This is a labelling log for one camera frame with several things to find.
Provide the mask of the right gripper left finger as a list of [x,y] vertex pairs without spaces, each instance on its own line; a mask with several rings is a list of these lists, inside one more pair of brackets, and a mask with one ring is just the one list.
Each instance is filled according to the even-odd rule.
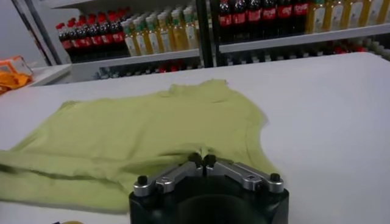
[[148,197],[157,190],[162,194],[170,193],[184,178],[199,177],[202,174],[203,159],[200,154],[192,153],[183,164],[168,166],[155,175],[139,176],[133,185],[133,194],[137,197]]

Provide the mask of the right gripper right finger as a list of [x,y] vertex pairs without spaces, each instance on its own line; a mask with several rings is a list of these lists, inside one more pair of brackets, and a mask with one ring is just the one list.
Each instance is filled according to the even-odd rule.
[[284,181],[278,173],[266,174],[243,163],[230,163],[218,159],[215,155],[207,155],[204,158],[204,165],[208,176],[229,177],[248,191],[254,192],[260,186],[265,186],[274,194],[284,191]]

